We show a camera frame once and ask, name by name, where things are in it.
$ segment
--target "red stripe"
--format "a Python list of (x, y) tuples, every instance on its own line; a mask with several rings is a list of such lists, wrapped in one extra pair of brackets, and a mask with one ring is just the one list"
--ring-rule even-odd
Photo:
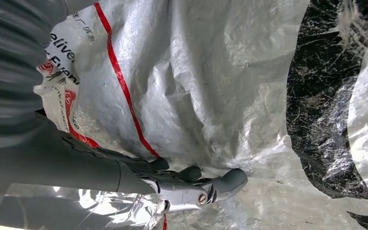
[(108, 42), (107, 42), (108, 56), (109, 56), (109, 59), (111, 61), (112, 67), (114, 68), (116, 77), (118, 78), (119, 84), (122, 88), (123, 94), (125, 95), (127, 105), (129, 106), (130, 114), (132, 115), (133, 122), (135, 123), (136, 131), (138, 132), (140, 142), (142, 142), (143, 146), (147, 150), (149, 150), (150, 153), (152, 153), (155, 157), (161, 158), (161, 156), (150, 146), (150, 144), (146, 141), (146, 139), (143, 136), (142, 129), (140, 128), (138, 118), (136, 117), (135, 111), (133, 110), (132, 99), (130, 98), (129, 89), (127, 87), (125, 78), (123, 77), (123, 74), (122, 74), (121, 68), (119, 66), (118, 60), (116, 59), (114, 48), (112, 46), (112, 29), (111, 29), (111, 26), (109, 25), (109, 22), (108, 22), (107, 18), (105, 17), (105, 14), (102, 11), (101, 6), (99, 5), (99, 3), (95, 3), (94, 6), (95, 6), (95, 9), (98, 13), (99, 19), (101, 20), (102, 25), (105, 28), (105, 31), (108, 33)]
[(70, 133), (78, 140), (84, 142), (85, 144), (97, 148), (99, 147), (98, 143), (96, 143), (93, 139), (85, 137), (81, 134), (79, 134), (77, 131), (74, 130), (74, 128), (71, 125), (70, 122), (70, 114), (71, 114), (71, 108), (73, 107), (75, 98), (77, 97), (77, 94), (74, 91), (71, 90), (65, 90), (66, 96), (65, 96), (65, 102), (66, 102), (66, 116), (67, 116), (67, 123), (69, 125), (69, 131)]
[(166, 214), (164, 214), (163, 230), (167, 230), (167, 218), (166, 218)]

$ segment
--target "plastic wrap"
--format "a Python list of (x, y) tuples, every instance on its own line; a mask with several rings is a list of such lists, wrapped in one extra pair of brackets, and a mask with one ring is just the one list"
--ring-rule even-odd
[(102, 0), (47, 55), (59, 73), (39, 90), (60, 129), (175, 170), (248, 173), (169, 229), (368, 229), (367, 0)]
[(0, 230), (150, 230), (164, 202), (139, 195), (35, 184), (0, 186)]

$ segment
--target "shiny plastic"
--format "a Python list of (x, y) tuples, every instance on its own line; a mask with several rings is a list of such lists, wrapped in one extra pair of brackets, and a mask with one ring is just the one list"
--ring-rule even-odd
[(12, 184), (0, 197), (0, 230), (151, 230), (164, 210), (157, 194), (36, 184)]

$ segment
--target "robotic hand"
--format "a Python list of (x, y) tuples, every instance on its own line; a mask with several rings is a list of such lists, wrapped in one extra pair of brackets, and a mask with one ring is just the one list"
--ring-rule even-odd
[(247, 183), (240, 169), (212, 179), (200, 179), (197, 167), (167, 171), (166, 160), (147, 162), (92, 149), (35, 114), (42, 108), (33, 93), (42, 80), (35, 66), (46, 58), (49, 33), (67, 15), (93, 2), (0, 0), (0, 206), (12, 184), (157, 193), (165, 202), (164, 213), (200, 209), (234, 196)]

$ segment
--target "plastic sheet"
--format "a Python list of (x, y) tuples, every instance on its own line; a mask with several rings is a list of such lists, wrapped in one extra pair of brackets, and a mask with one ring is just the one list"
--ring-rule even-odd
[(47, 54), (38, 90), (60, 129), (175, 170), (248, 173), (170, 229), (368, 229), (367, 0), (103, 0)]
[(150, 230), (164, 202), (156, 194), (111, 193), (34, 184), (0, 186), (0, 230)]

